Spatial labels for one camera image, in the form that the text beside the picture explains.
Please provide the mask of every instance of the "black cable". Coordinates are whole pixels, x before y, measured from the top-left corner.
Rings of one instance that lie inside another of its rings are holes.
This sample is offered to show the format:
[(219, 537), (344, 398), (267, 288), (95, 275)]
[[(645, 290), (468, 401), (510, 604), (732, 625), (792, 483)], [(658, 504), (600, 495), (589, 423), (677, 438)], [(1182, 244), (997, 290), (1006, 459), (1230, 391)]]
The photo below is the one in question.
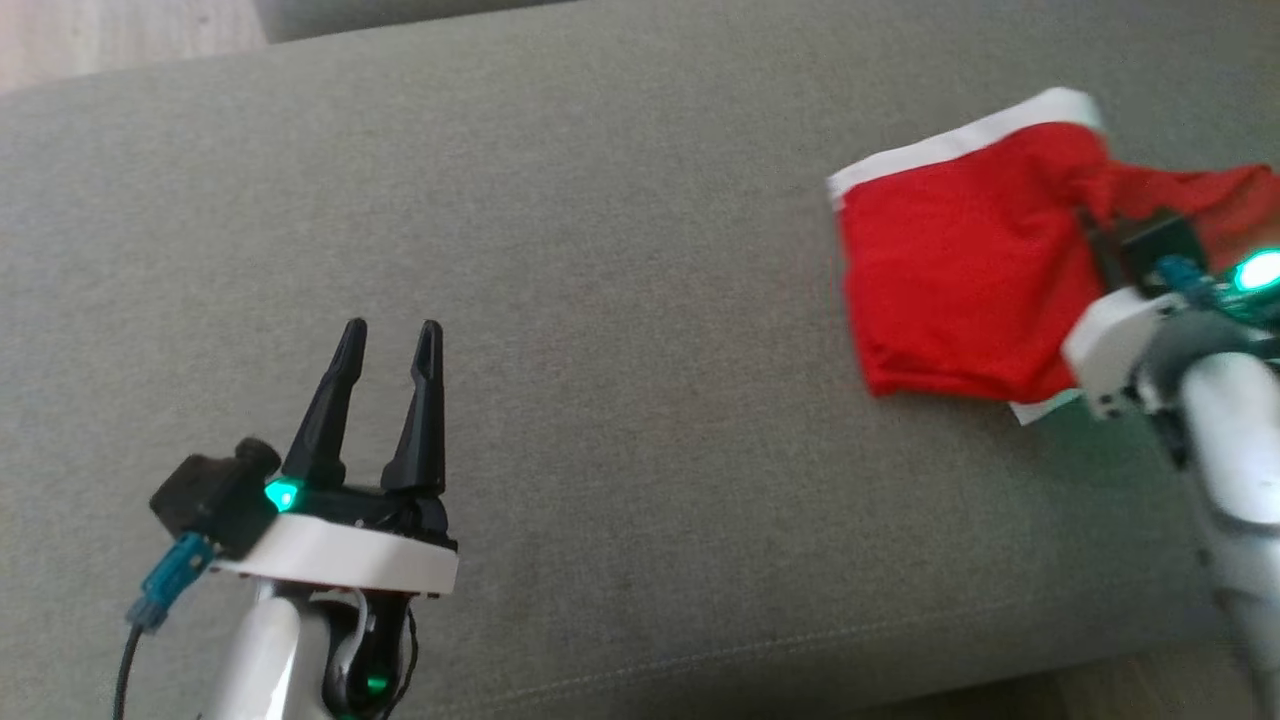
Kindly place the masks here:
[(383, 711), (383, 720), (392, 716), (392, 711), (399, 705), (399, 701), (404, 700), (404, 693), (408, 692), (408, 682), (413, 676), (413, 669), (417, 667), (417, 620), (413, 619), (413, 609), (407, 607), (404, 614), (408, 616), (408, 667), (404, 670), (404, 680), (401, 683), (399, 689), (396, 691), (396, 697)]
[(120, 671), (115, 675), (115, 700), (111, 703), (111, 720), (124, 720), (124, 693), (129, 688), (129, 670), (133, 669), (133, 655), (142, 639), (142, 625), (129, 628), (129, 639), (124, 641), (124, 653), (120, 655)]

